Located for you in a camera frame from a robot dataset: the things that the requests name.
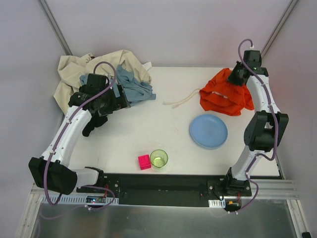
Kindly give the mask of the beige cloth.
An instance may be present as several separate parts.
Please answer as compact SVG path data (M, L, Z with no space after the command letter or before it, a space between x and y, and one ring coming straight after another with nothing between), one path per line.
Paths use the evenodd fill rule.
M107 61L114 67L122 66L124 70L134 73L139 82L150 83L152 80L148 71L128 50L119 50L99 57L93 56L92 53L81 57L61 56L57 67L60 82L53 97L64 114L67 112L70 96L79 91L82 85L80 76L93 73L95 66L102 61Z

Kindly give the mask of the blue-grey cloth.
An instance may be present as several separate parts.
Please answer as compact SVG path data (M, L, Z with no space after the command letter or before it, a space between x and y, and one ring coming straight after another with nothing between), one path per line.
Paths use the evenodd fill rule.
M126 71L122 66L118 66L118 75L116 82L123 86L127 100L130 105L148 100L155 100L156 94L153 93L152 86L146 82L139 82L134 73ZM83 85L84 79L80 76L80 82Z

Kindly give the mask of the orange cloth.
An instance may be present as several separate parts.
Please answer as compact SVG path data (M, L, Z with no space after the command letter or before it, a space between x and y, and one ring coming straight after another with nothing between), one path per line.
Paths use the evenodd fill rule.
M179 102L163 102L173 109L200 95L200 105L204 111L214 111L228 116L240 116L243 109L255 109L251 93L246 85L237 86L228 81L233 71L223 68L202 89L195 89L188 97Z

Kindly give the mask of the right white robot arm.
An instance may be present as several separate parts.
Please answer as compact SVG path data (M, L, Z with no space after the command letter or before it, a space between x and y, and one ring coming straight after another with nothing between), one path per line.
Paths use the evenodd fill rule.
M269 86L267 69L262 67L260 51L249 49L239 55L228 81L246 86L251 94L255 114L244 132L245 148L238 161L229 168L217 185L220 196L251 196L250 175L261 158L275 159L289 116L276 105Z

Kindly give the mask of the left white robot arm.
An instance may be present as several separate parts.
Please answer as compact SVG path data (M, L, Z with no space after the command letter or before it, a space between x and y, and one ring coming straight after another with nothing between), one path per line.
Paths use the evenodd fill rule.
M107 122L107 116L130 106L123 85L105 75L89 74L87 82L69 99L65 118L53 141L29 169L37 187L69 195L74 189L96 185L101 170L94 167L69 169L78 138L88 137Z

